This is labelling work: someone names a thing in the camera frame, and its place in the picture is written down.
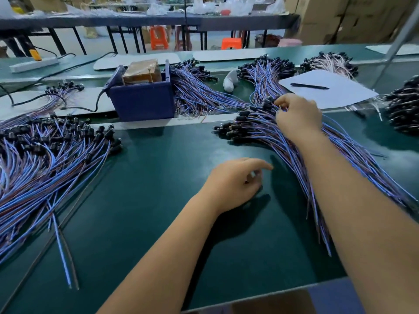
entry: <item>red object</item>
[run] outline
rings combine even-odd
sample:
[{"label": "red object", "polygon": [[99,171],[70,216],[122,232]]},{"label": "red object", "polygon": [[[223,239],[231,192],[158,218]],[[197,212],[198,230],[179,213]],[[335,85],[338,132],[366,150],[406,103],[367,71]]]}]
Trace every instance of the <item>red object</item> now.
[{"label": "red object", "polygon": [[152,26],[150,27],[150,44],[151,49],[156,50],[158,47],[161,49],[169,49],[169,44],[167,43],[166,39],[166,31],[163,26]]},{"label": "red object", "polygon": [[230,47],[233,47],[235,49],[241,49],[243,48],[243,41],[241,38],[223,38],[223,41],[221,43],[221,49],[228,49]]}]

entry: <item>blue plastic box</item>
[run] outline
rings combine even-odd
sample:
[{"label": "blue plastic box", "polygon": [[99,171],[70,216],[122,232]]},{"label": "blue plastic box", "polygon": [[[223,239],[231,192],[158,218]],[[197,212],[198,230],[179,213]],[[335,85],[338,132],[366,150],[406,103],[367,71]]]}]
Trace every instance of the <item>blue plastic box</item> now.
[{"label": "blue plastic box", "polygon": [[161,82],[113,86],[107,90],[121,121],[142,121],[173,118],[175,103],[170,83],[169,61]]}]

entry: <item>bundle of wires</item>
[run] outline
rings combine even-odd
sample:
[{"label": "bundle of wires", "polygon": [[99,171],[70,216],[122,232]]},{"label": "bundle of wires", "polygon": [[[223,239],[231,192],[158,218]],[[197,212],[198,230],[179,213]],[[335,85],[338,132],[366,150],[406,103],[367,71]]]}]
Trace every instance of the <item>bundle of wires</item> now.
[{"label": "bundle of wires", "polygon": [[[219,136],[227,137],[233,143],[263,143],[271,147],[284,160],[296,174],[307,198],[307,216],[312,211],[319,242],[322,239],[328,254],[331,255],[328,229],[317,206],[307,169],[296,146],[282,134],[276,125],[275,114],[279,108],[273,105],[274,100],[274,98],[268,97],[264,100],[262,107],[250,106],[248,110],[240,111],[234,122],[214,126],[213,129]],[[323,123],[322,126],[323,133],[328,136],[354,168],[395,203],[410,213],[417,214],[416,199],[397,184],[364,147],[352,140],[343,128],[340,127],[340,129],[341,131],[338,131],[326,123]]]},{"label": "bundle of wires", "polygon": [[348,57],[345,53],[323,53],[310,59],[305,58],[300,65],[301,73],[306,73],[315,69],[323,69],[332,73],[345,76],[347,78],[355,78],[358,76],[358,67],[351,64],[352,57]]},{"label": "bundle of wires", "polygon": [[247,103],[231,94],[211,89],[204,81],[218,81],[210,76],[204,66],[196,66],[190,59],[170,66],[170,82],[175,93],[176,113],[198,117],[211,113],[228,113],[245,110]]},{"label": "bundle of wires", "polygon": [[279,80],[295,74],[294,63],[279,57],[271,59],[267,57],[267,54],[238,69],[240,70],[238,78],[248,80],[255,85],[255,91],[249,99],[257,106],[262,105],[267,96],[286,94],[288,91],[279,84]]},{"label": "bundle of wires", "polygon": [[40,116],[48,115],[48,112],[57,109],[60,105],[66,105],[66,99],[75,91],[82,91],[84,87],[82,85],[75,85],[73,82],[66,82],[64,84],[59,84],[57,87],[47,87],[45,90],[45,94],[40,94],[30,100],[26,100],[19,103],[14,103],[13,99],[11,100],[12,107],[18,105],[24,105],[29,102],[32,102],[36,99],[41,97],[47,96],[49,101],[47,104],[43,105],[42,107],[30,111],[28,113],[24,113],[19,116],[15,116],[11,119],[4,120],[0,122],[0,130],[6,130],[13,126],[20,126],[26,123],[26,118],[33,118],[36,119]]},{"label": "bundle of wires", "polygon": [[394,129],[407,134],[419,134],[419,76],[413,76],[385,99],[390,101],[386,111]]},{"label": "bundle of wires", "polygon": [[71,287],[62,242],[70,252],[59,214],[65,201],[98,173],[108,155],[122,150],[121,140],[113,137],[113,126],[106,131],[100,126],[95,132],[88,123],[50,112],[49,118],[27,116],[24,124],[0,131],[0,264],[31,235],[48,227],[54,231]]}]

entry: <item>person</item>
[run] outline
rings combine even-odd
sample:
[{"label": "person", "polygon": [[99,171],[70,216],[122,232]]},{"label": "person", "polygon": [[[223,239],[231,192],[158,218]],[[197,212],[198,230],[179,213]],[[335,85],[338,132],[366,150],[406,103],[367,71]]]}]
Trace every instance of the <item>person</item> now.
[{"label": "person", "polygon": [[[299,149],[340,260],[367,313],[419,313],[419,225],[364,178],[321,131],[314,101],[286,94],[276,121]],[[170,227],[97,314],[181,311],[196,261],[217,217],[261,186],[261,159],[214,168]]]}]

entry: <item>white power strip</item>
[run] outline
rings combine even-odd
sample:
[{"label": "white power strip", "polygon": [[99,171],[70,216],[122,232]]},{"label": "white power strip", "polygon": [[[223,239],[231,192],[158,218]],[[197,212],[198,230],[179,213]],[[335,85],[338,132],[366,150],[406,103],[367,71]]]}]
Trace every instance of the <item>white power strip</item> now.
[{"label": "white power strip", "polygon": [[21,73],[28,70],[37,69],[45,66],[58,64],[59,61],[56,57],[45,58],[41,61],[27,61],[25,63],[19,63],[16,65],[10,66],[12,73]]}]

